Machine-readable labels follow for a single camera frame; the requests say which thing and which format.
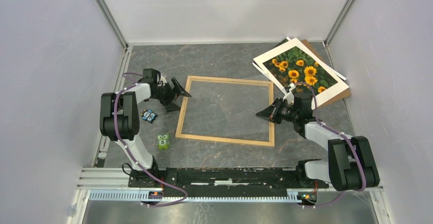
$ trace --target white wall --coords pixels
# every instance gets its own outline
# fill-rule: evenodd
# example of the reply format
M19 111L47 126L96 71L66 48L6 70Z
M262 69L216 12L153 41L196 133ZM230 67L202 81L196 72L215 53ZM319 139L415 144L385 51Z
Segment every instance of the white wall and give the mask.
M356 0L334 41L355 129L368 137L395 223L432 223L433 0Z
M346 0L105 0L137 42L324 40Z
M0 10L0 223L65 223L123 50L94 0Z

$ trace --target glass pane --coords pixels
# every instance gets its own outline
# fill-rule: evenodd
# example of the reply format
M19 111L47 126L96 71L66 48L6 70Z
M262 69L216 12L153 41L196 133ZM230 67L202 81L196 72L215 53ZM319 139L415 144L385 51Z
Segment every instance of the glass pane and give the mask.
M192 81L183 134L269 141L269 123L255 116L269 106L269 87Z

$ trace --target floor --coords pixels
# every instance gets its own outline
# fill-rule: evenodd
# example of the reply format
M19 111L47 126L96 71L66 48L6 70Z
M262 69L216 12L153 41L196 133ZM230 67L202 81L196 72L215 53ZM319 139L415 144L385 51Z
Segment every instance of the floor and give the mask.
M182 85L185 85L188 75L266 80L251 62L254 57L275 45L276 43L134 46L128 72L141 73L143 68L154 68L168 78L176 77ZM322 43L316 42L312 45L329 64ZM231 97L234 103L246 104L245 106L251 108L251 113L264 109L255 103L253 96ZM274 87L274 98L277 97L282 97L282 93ZM181 99L176 101L178 105L181 105L181 102ZM176 138L178 111L167 113L156 100L141 103L138 108L152 109L158 114L153 124L141 122L139 134L159 167L289 167L303 159L327 159L326 150L299 136L288 122L275 125L274 147L241 145ZM209 120L215 119L209 113L201 115ZM318 115L335 129L353 134L343 101L320 109ZM214 126L226 125L214 123ZM157 134L170 135L171 144L167 150L157 148ZM125 162L128 162L128 159L121 148L110 143L104 167L120 167Z

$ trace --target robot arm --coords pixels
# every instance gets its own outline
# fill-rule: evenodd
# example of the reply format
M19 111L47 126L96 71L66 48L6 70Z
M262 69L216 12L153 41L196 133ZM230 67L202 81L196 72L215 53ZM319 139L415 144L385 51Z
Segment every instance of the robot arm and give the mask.
M138 131L140 121L138 116L137 104L142 101L148 101L150 98L158 99L165 109L170 111L180 110L180 107L173 103L178 96L191 95L179 84L176 78L172 78L174 87L167 83L161 73L154 69L144 69L143 78L140 79L136 86L128 89L121 94L118 107L114 107L116 93L104 93L101 96L101 116L100 130L102 135L107 136L110 140L118 144L131 161L134 170L141 170L134 162L127 148L134 155L135 161L146 168L157 168L153 156L146 150ZM124 145L119 141L114 129L114 110L117 112L117 125L121 138L126 143Z
M338 135L326 129L325 123L316 121L311 109L311 94L301 92L293 95L291 90L294 87L294 85L289 86L287 88L288 94L283 99L276 99L274 103L258 112L256 116L278 124L283 120L289 121L299 135L328 151L329 162L322 160L300 161L296 167L300 178L319 179L331 183L338 191L360 189L362 179L359 167L354 161L354 155L347 141L341 134ZM366 187L378 186L379 174L367 138L345 136L355 148L366 178Z

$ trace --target sunflower photo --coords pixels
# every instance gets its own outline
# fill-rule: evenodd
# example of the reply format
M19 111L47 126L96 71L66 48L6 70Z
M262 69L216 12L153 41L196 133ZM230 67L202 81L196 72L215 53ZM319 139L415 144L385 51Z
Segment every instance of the sunflower photo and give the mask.
M306 82L316 93L322 93L337 83L318 62L296 46L263 62L263 65L283 86ZM296 90L306 92L306 89L306 86L298 86Z
M274 49L256 58L257 65L270 73L282 89L290 83L306 82L314 90L318 106L348 88L332 68L323 63L298 39L284 40ZM296 92L310 92L307 86L297 86Z

